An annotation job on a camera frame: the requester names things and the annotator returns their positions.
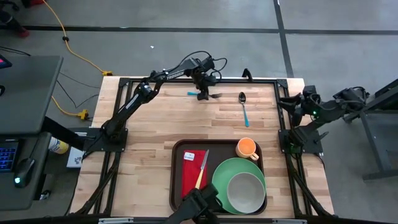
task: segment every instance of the blue spoon handle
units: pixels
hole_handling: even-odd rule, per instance
[[[242,106],[243,106],[243,115],[244,115],[244,125],[246,127],[249,127],[250,124],[249,124],[248,116],[246,115],[246,108],[244,107],[244,105],[242,105]]]

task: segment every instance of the orange cup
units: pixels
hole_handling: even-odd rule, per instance
[[[259,159],[259,156],[256,154],[256,143],[251,138],[242,138],[239,140],[235,151],[241,158],[250,157],[254,161]]]

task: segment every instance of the wooden table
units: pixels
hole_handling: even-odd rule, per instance
[[[110,119],[119,78],[104,78],[93,118],[94,127]],[[287,81],[290,95],[303,90],[303,79],[289,78]],[[197,101],[196,97],[187,96],[188,91],[195,91],[193,84],[165,83],[157,97],[142,105],[128,120],[129,136],[119,166],[112,216],[167,217],[172,213],[169,205],[171,149],[177,141],[250,137],[262,149],[268,199],[265,211],[252,217],[294,217],[285,157],[280,153],[277,138],[280,127],[273,86],[221,83],[210,88],[210,92],[223,93],[223,97],[208,101]],[[247,97],[249,128],[244,126],[242,106],[238,103],[241,91]],[[103,157],[103,152],[95,152],[84,160],[71,212],[81,208],[98,186]],[[304,155],[302,160],[309,189],[324,208],[333,213],[322,163],[313,155]],[[103,197],[103,207],[106,197],[107,193]],[[300,190],[298,197],[304,211]]]

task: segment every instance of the yellow plug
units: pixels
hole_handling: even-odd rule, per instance
[[[88,110],[84,109],[82,112],[77,113],[77,116],[82,120],[86,120],[88,118]]]
[[[102,75],[103,76],[113,76],[112,71],[103,71]]]

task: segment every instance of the brown tray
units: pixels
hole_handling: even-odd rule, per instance
[[[214,171],[223,161],[237,157],[235,147],[238,144],[238,139],[183,139],[175,143],[172,151],[172,170],[170,178],[170,206],[173,211],[176,211],[181,204],[182,197],[182,161],[184,150],[199,150],[205,151],[209,149],[209,156],[207,159],[207,183],[211,183]],[[256,143],[256,154],[259,156],[257,161],[252,161],[264,173],[264,166],[262,163],[262,153],[260,146]],[[260,214],[267,207],[267,197],[264,200],[259,210],[248,215]],[[230,214],[220,207],[210,207],[216,214]]]

